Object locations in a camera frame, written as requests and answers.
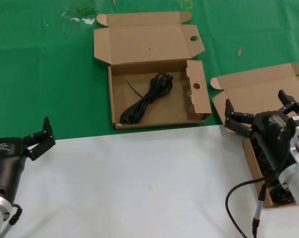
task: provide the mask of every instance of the open cardboard box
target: open cardboard box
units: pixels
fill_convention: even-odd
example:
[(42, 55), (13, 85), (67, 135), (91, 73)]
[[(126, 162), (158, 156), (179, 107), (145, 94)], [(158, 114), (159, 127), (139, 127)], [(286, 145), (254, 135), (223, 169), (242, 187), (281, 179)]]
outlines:
[[(299, 102), (299, 63), (287, 63), (271, 67), (259, 68), (239, 73), (228, 74), (211, 79), (211, 87), (223, 90), (212, 101), (224, 123), (225, 101), (230, 99), (234, 110), (242, 113), (257, 114), (265, 111), (275, 111), (283, 104), (278, 98), (278, 91), (283, 89), (287, 95), (293, 96)], [(254, 179), (262, 177), (251, 141), (245, 139), (243, 148)], [(257, 192), (262, 183), (257, 183)], [(264, 207), (281, 207), (274, 204), (268, 194)]]
[[(182, 25), (190, 12), (99, 14), (107, 28), (94, 31), (94, 55), (109, 63), (112, 122), (115, 129), (200, 123), (211, 115), (195, 25)], [(151, 103), (139, 124), (120, 124), (121, 114), (148, 92), (159, 72), (173, 75), (173, 88)]]

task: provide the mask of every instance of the green tablecloth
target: green tablecloth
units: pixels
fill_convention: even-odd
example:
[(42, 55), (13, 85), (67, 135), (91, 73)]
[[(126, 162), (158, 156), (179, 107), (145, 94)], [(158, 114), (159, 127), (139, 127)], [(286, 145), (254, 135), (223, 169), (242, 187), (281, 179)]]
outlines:
[[(112, 0), (0, 0), (0, 136), (39, 131), (44, 116), (57, 139), (118, 133), (107, 67), (93, 57), (93, 29), (100, 26), (82, 18), (174, 10), (193, 14), (190, 23), (206, 48), (198, 59), (207, 82), (299, 61), (299, 0), (116, 0), (116, 6)], [(209, 90), (210, 98), (216, 94)], [(202, 125), (219, 122), (214, 112)]]

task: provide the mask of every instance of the black cable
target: black cable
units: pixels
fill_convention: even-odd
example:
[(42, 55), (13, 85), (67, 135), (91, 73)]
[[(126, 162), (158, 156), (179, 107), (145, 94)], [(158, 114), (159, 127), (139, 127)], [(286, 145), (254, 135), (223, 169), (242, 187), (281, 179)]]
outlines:
[[(273, 171), (273, 173), (271, 173), (269, 176), (267, 177), (262, 177), (262, 178), (258, 178), (258, 179), (253, 179), (253, 180), (249, 180), (249, 181), (246, 181), (246, 182), (243, 182), (243, 183), (240, 183), (238, 185), (236, 185), (235, 187), (233, 187), (227, 194), (226, 198), (225, 198), (225, 208), (227, 210), (227, 213), (232, 221), (232, 223), (234, 224), (234, 226), (238, 229), (238, 231), (240, 232), (240, 234), (244, 237), (244, 238), (248, 238), (244, 233), (243, 231), (241, 230), (241, 228), (238, 226), (238, 224), (236, 223), (236, 221), (234, 220), (231, 212), (230, 212), (230, 209), (229, 209), (229, 198), (231, 196), (231, 194), (236, 190), (238, 189), (239, 187), (242, 187), (244, 185), (248, 185), (248, 184), (252, 184), (252, 183), (257, 183), (257, 182), (261, 182), (261, 181), (265, 181), (265, 183), (263, 184), (262, 188), (266, 187), (267, 188), (267, 184), (269, 183), (269, 181), (275, 176), (275, 174), (279, 171), (281, 171), (286, 162), (287, 162), (287, 159), (288, 159), (288, 155), (289, 155), (289, 152), (287, 153), (287, 155), (285, 155), (283, 161), (281, 162), (281, 164), (279, 165), (278, 169), (276, 171)], [(256, 233), (257, 233), (257, 227), (256, 229), (254, 230), (253, 229), (253, 235), (255, 234), (255, 237), (256, 237)]]
[(173, 87), (173, 76), (167, 73), (158, 73), (150, 81), (149, 91), (142, 97), (128, 82), (130, 87), (141, 99), (126, 109), (120, 118), (121, 124), (138, 124), (150, 103), (159, 97), (167, 95)]
[(236, 221), (234, 220), (231, 212), (230, 212), (230, 209), (229, 209), (229, 198), (231, 196), (231, 194), (236, 190), (238, 189), (239, 187), (242, 187), (244, 185), (248, 185), (248, 184), (252, 184), (252, 183), (257, 183), (257, 182), (261, 182), (261, 181), (264, 181), (265, 178), (258, 178), (258, 179), (253, 179), (253, 180), (249, 180), (249, 181), (246, 181), (246, 182), (243, 182), (243, 183), (240, 183), (238, 185), (236, 185), (235, 187), (233, 187), (227, 194), (226, 198), (225, 198), (225, 208), (227, 210), (227, 213), (232, 221), (232, 223), (234, 224), (234, 226), (238, 229), (238, 231), (240, 232), (240, 234), (244, 237), (244, 238), (248, 238), (241, 230), (241, 228), (239, 227), (239, 225), (236, 223)]
[(289, 204), (294, 201), (294, 197), (289, 190), (285, 190), (280, 184), (270, 191), (272, 201), (277, 204)]
[(22, 212), (23, 212), (23, 209), (22, 209), (21, 206), (18, 205), (18, 204), (13, 204), (12, 207), (16, 207), (16, 208), (17, 208), (15, 214), (14, 214), (14, 215), (11, 217), (11, 219), (9, 220), (9, 224), (10, 224), (11, 226), (14, 226), (15, 223), (19, 220), (19, 218), (20, 218), (20, 216), (21, 216), (21, 214), (22, 214)]

